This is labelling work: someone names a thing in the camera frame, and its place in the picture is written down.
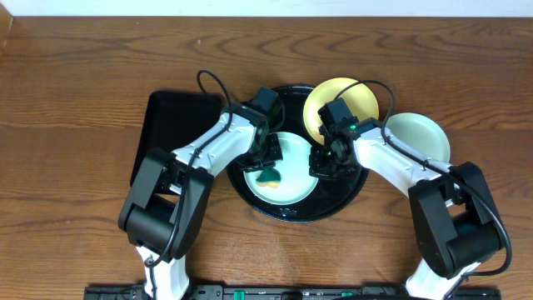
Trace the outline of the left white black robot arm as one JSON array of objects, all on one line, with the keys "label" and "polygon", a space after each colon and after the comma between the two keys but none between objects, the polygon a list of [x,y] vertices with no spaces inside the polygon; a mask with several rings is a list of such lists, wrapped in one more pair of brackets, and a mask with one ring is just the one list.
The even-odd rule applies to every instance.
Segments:
[{"label": "left white black robot arm", "polygon": [[195,242],[215,177],[228,165],[245,171],[270,168],[282,159],[267,115],[232,104],[195,141],[142,160],[118,218],[137,248],[150,299],[181,299],[190,285],[186,255]]}]

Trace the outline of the green yellow sponge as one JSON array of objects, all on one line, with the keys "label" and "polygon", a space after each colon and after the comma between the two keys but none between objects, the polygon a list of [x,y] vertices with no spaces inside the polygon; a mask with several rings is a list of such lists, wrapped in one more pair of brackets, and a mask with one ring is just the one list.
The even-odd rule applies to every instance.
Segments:
[{"label": "green yellow sponge", "polygon": [[277,188],[281,183],[281,174],[273,167],[263,169],[256,178],[259,187]]}]

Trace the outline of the yellow plate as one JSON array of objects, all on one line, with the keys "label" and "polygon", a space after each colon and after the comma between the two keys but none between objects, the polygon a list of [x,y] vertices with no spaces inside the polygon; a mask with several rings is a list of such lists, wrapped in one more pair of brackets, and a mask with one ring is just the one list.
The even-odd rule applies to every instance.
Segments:
[{"label": "yellow plate", "polygon": [[[318,110],[332,101],[341,90],[353,83],[356,83],[356,79],[348,77],[329,79],[316,86],[307,97],[303,108],[303,121],[309,135],[319,144],[324,144],[324,137],[319,133],[322,121],[318,115]],[[379,118],[376,96],[366,85],[359,84],[352,87],[344,92],[341,98],[345,100],[351,113],[360,121],[367,118]]]}]

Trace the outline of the light green plate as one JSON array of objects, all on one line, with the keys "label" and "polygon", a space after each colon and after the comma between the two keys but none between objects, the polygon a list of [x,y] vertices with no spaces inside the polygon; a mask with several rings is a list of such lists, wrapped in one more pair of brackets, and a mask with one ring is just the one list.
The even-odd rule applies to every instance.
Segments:
[{"label": "light green plate", "polygon": [[443,129],[428,117],[403,112],[391,116],[386,127],[402,142],[420,153],[438,161],[448,163],[451,147]]},{"label": "light green plate", "polygon": [[271,183],[259,184],[257,179],[262,171],[242,172],[242,175],[252,193],[263,202],[289,205],[307,197],[317,185],[318,179],[309,175],[311,144],[295,133],[278,132],[276,135],[283,157],[281,161],[276,161],[274,167],[280,173],[280,182],[275,187]]}]

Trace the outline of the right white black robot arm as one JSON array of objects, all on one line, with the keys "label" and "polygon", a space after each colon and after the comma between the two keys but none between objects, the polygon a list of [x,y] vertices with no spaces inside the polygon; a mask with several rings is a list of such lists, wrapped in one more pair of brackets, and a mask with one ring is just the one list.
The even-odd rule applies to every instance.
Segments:
[{"label": "right white black robot arm", "polygon": [[325,121],[309,133],[321,147],[311,171],[346,178],[372,170],[410,202],[422,260],[405,283],[421,299],[454,299],[459,286],[510,239],[483,172],[472,162],[453,166],[418,152],[371,117]]}]

